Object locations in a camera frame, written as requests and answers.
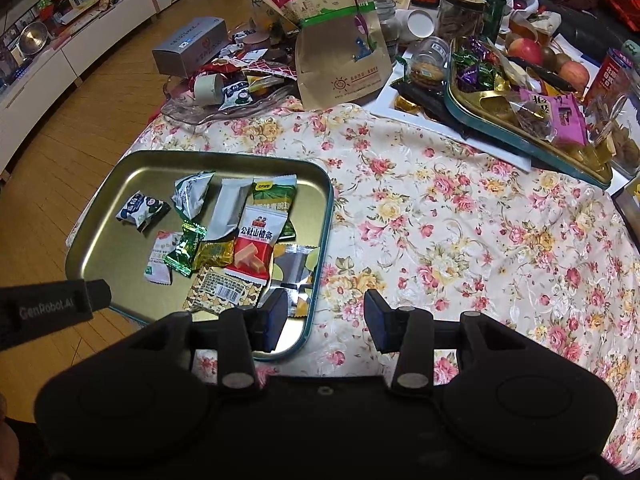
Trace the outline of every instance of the barcode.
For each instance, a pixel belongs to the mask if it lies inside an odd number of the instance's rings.
[[[216,287],[215,295],[221,300],[227,300],[231,303],[237,303],[240,299],[240,293],[237,290],[233,290],[224,285],[218,285]]]

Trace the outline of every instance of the pink snack bag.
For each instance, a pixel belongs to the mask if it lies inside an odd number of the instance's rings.
[[[551,97],[534,94],[521,88],[520,98],[524,101],[535,102],[549,115],[556,129],[554,143],[570,142],[581,146],[587,143],[587,126],[584,122],[584,115],[578,108],[578,101],[573,94]]]

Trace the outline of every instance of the purple candy wrapper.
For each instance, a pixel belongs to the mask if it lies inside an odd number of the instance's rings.
[[[462,72],[458,72],[458,87],[463,92],[475,92],[478,87],[479,74],[479,65],[466,67]]]
[[[476,38],[469,38],[468,40],[469,50],[476,54],[480,58],[480,61],[489,61],[489,49],[482,44],[481,41]]]

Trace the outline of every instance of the white lid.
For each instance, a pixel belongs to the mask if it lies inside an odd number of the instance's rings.
[[[416,38],[428,38],[434,31],[431,16],[423,10],[414,10],[406,19],[406,27]]]

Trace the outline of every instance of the wooden floor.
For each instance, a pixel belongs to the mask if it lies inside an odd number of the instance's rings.
[[[82,209],[162,102],[151,50],[196,16],[231,30],[248,19],[244,0],[180,0],[100,60],[25,142],[0,191],[0,286],[65,278],[65,239]],[[52,376],[135,328],[111,311],[91,322],[0,352],[8,415],[33,420],[33,401]]]

